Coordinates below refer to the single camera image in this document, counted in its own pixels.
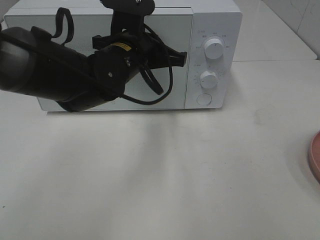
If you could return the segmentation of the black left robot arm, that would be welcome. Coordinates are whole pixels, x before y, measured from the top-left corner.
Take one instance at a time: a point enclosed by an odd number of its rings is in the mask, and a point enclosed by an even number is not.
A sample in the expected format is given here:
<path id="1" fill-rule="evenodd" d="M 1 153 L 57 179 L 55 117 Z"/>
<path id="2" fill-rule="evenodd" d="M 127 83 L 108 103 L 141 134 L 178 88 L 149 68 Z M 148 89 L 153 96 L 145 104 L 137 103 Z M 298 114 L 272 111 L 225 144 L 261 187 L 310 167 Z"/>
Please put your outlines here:
<path id="1" fill-rule="evenodd" d="M 151 29 L 141 37 L 123 31 L 94 36 L 94 53 L 83 55 L 55 43 L 45 30 L 12 27 L 0 33 L 0 88 L 3 91 L 44 98 L 68 112 L 82 112 L 123 98 L 144 105 L 125 94 L 126 84 L 137 74 L 158 95 L 150 105 L 165 99 L 154 69 L 183 67 L 186 52 L 167 45 Z"/>

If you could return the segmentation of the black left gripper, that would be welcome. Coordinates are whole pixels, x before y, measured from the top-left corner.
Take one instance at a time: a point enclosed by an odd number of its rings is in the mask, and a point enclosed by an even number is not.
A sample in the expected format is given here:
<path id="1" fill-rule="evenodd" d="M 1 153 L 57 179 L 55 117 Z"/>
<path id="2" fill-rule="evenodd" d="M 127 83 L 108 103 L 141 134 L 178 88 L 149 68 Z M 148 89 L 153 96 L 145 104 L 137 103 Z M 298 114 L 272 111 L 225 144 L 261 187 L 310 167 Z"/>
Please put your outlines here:
<path id="1" fill-rule="evenodd" d="M 116 35 L 92 37 L 93 72 L 95 75 L 152 75 L 152 70 L 173 67 L 183 68 L 188 53 L 176 51 L 151 32 L 132 35 L 121 32 Z"/>

